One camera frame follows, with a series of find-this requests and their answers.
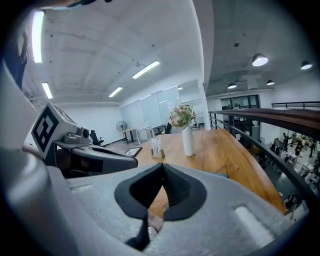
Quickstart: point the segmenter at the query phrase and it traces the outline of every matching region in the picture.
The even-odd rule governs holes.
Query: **person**
[[[286,134],[282,133],[282,136],[278,139],[280,142],[284,142],[286,138]]]
[[[311,146],[310,146],[311,151],[310,151],[309,158],[312,158],[312,152],[314,151],[314,149],[315,149],[315,147],[316,147],[317,141],[311,140],[311,143],[312,143],[312,144],[311,144]]]
[[[303,141],[302,141],[302,149],[303,150],[308,150],[307,146],[306,146],[306,140],[305,138],[303,138]]]
[[[289,142],[289,136],[286,136],[285,133],[283,133],[284,140],[283,140],[283,150],[288,151],[288,142]]]
[[[267,162],[266,155],[265,155],[265,153],[262,152],[262,150],[260,150],[259,157],[258,157],[258,163],[263,170],[267,167],[266,162]]]
[[[302,149],[302,144],[301,144],[301,142],[298,142],[298,144],[296,145],[295,150],[294,150],[294,153],[296,156],[299,156],[301,149]]]
[[[286,213],[290,211],[292,206],[294,206],[294,208],[292,209],[292,211],[294,211],[297,205],[299,204],[299,200],[300,198],[299,198],[298,191],[296,191],[295,193],[289,194],[287,199],[283,201]]]

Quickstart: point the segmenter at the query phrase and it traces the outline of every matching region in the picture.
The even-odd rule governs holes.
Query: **pendant light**
[[[237,85],[234,82],[231,82],[228,85],[228,89],[233,89],[233,88],[236,88],[236,87],[237,87]]]
[[[274,84],[275,84],[275,82],[272,81],[272,80],[268,80],[268,81],[266,82],[266,85],[267,85],[267,86],[272,86],[272,85],[274,85]]]
[[[252,65],[255,67],[262,66],[268,62],[268,58],[262,53],[257,53],[252,57]]]
[[[301,63],[301,69],[302,70],[307,70],[307,69],[310,69],[312,67],[312,64],[310,64],[310,62],[304,60],[302,61]]]

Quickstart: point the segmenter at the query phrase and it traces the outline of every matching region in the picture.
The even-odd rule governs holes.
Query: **cable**
[[[222,166],[221,168],[219,168],[218,170],[216,170],[215,173],[219,173],[222,168],[226,168],[226,167],[229,167],[229,166],[236,166],[236,169],[233,170],[233,171],[231,172],[231,174],[239,169],[239,166],[238,166],[236,163],[226,164],[226,165]]]

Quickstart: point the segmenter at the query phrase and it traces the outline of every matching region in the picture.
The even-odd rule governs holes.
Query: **ceiling light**
[[[252,57],[252,65],[255,67],[262,66],[268,62],[268,58],[261,53],[257,53]]]
[[[302,70],[307,70],[307,69],[310,69],[312,67],[312,64],[310,64],[310,62],[304,60],[302,61],[301,63],[301,69]]]
[[[268,81],[266,82],[266,85],[267,85],[267,86],[272,86],[272,85],[274,85],[274,84],[275,84],[275,82],[272,81],[272,80],[268,80]]]
[[[52,99],[53,97],[52,97],[52,94],[50,92],[48,83],[47,82],[43,82],[42,83],[42,87],[43,87],[44,92],[45,92],[46,96],[48,97],[48,99]]]
[[[172,88],[175,88],[175,87],[177,87],[177,86],[176,85],[175,86],[171,86],[169,88],[163,89],[162,91],[166,91],[166,90],[169,90],[169,89],[172,89]]]
[[[234,82],[231,82],[228,85],[228,89],[233,89],[233,88],[236,88],[236,87],[237,87],[237,85]]]
[[[146,73],[148,70],[152,69],[153,67],[159,65],[160,62],[159,61],[155,61],[154,63],[150,64],[149,66],[146,66],[144,69],[142,69],[141,71],[139,71],[138,73],[136,73],[133,78],[136,79],[138,77],[140,77],[142,74]]]
[[[42,23],[44,20],[45,13],[43,11],[36,11],[33,15],[32,21],[32,32],[31,32],[31,39],[32,39],[32,52],[33,52],[33,59],[35,63],[41,63],[41,30],[42,30]]]
[[[122,87],[118,87],[117,89],[115,89],[114,91],[113,91],[113,93],[111,93],[110,95],[109,95],[109,97],[111,98],[111,97],[113,97],[113,96],[115,96],[118,92],[120,92],[122,90]]]
[[[147,95],[147,96],[144,96],[144,97],[140,98],[139,100],[143,100],[143,99],[145,99],[145,98],[148,98],[149,96],[151,96],[151,94],[149,94],[149,95]]]

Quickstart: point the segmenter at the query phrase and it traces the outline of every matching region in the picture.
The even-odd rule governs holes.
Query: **white vase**
[[[182,141],[184,153],[187,157],[193,156],[195,152],[194,135],[192,134],[191,126],[188,125],[182,130]]]

